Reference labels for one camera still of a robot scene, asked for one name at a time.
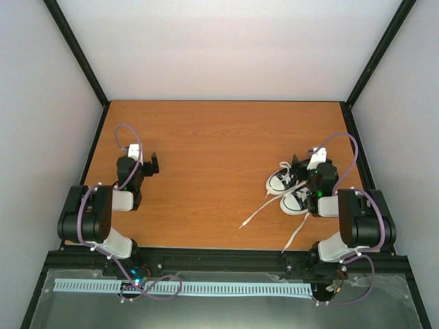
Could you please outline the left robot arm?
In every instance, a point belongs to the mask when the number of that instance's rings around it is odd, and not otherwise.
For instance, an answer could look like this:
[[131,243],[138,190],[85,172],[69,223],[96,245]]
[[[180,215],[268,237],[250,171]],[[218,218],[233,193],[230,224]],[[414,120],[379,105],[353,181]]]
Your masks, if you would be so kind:
[[137,243],[112,227],[112,214],[138,210],[144,178],[157,173],[156,154],[147,162],[130,154],[117,160],[115,185],[72,186],[58,220],[58,236],[92,251],[103,251],[107,258],[119,259],[118,266],[126,275],[137,275],[143,267],[143,259],[135,254]]

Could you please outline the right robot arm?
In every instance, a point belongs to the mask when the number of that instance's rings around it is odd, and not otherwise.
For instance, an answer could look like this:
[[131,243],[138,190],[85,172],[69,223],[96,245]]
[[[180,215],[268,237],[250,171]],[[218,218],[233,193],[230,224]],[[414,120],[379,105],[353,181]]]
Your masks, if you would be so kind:
[[380,190],[334,191],[339,174],[327,159],[300,161],[294,156],[292,172],[308,188],[305,215],[339,220],[339,230],[309,250],[305,269],[311,277],[334,278],[345,260],[394,244],[396,226]]

